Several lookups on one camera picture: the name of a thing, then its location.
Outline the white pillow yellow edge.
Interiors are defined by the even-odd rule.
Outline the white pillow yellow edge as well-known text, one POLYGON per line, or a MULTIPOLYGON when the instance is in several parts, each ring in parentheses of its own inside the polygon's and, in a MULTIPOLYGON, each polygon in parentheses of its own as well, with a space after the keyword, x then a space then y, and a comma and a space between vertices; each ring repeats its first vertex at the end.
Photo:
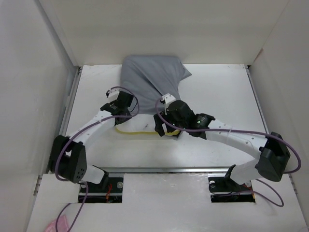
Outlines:
POLYGON ((115 131, 126 135, 158 135, 155 131, 153 115, 139 114, 128 121, 116 125, 115 131))

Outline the grey pillowcase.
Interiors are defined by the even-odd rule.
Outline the grey pillowcase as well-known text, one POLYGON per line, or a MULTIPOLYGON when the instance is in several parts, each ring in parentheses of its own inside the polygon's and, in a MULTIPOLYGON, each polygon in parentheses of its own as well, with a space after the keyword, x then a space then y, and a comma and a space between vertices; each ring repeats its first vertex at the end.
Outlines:
POLYGON ((168 93, 179 100, 179 83, 191 75, 178 57, 131 55, 123 60, 120 86, 137 97, 139 114, 154 116, 155 102, 168 93))

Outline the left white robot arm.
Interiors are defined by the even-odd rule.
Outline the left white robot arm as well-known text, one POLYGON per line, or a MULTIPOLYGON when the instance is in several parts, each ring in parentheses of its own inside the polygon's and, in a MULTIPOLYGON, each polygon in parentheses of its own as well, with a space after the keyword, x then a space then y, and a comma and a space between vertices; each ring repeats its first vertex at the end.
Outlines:
POLYGON ((137 97, 121 87, 113 87, 106 93, 109 102, 104 104, 98 113, 74 133, 58 135, 54 141, 48 162, 48 169, 61 181, 72 183, 91 183, 96 191, 108 187, 107 171, 87 164, 86 149, 89 148, 104 132, 116 125, 130 120, 130 107, 137 97))

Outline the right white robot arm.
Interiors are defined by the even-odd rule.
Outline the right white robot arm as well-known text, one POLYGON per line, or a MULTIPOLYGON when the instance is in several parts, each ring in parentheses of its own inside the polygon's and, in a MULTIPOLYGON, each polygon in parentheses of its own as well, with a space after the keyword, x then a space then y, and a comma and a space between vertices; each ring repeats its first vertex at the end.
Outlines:
POLYGON ((158 99, 155 110, 155 131, 161 137, 166 132, 179 130, 192 137, 222 143, 252 157, 247 163, 229 167, 224 177, 228 190, 258 178, 281 181, 291 155, 280 134, 234 129, 208 114, 195 114, 188 104, 171 95, 158 99))

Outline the pink cloth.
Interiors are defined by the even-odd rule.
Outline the pink cloth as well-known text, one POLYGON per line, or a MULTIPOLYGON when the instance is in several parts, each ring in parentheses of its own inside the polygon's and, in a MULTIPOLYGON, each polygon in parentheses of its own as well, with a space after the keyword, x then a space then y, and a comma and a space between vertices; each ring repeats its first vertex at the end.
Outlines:
MULTIPOLYGON (((57 229, 59 232, 69 231, 69 224, 66 215, 61 215, 58 219, 57 229)), ((53 220, 44 230, 44 232, 56 232, 56 219, 53 220)))

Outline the metal rail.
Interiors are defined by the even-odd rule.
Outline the metal rail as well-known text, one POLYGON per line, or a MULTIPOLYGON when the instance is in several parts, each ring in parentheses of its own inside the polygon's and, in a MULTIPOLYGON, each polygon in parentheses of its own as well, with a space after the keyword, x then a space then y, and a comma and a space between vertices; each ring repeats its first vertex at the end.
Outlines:
POLYGON ((102 167, 109 173, 123 174, 167 174, 167 173, 226 173, 228 167, 169 167, 169 168, 152 168, 152 167, 102 167))

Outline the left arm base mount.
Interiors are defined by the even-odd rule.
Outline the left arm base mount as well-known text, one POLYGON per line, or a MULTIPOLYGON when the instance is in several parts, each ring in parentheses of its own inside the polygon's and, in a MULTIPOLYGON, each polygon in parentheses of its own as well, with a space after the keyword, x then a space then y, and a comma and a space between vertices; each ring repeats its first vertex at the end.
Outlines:
POLYGON ((86 187, 80 186, 78 203, 122 203, 124 174, 109 172, 103 177, 103 182, 94 184, 87 182, 88 194, 86 194, 86 187))

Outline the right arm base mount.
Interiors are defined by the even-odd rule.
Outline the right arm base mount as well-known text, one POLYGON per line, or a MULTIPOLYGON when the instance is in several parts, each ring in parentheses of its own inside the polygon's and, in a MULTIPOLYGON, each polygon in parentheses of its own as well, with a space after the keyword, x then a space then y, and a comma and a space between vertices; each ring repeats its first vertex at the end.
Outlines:
POLYGON ((235 166, 230 166, 224 176, 208 177, 212 203, 255 203, 252 187, 239 185, 230 178, 235 166))

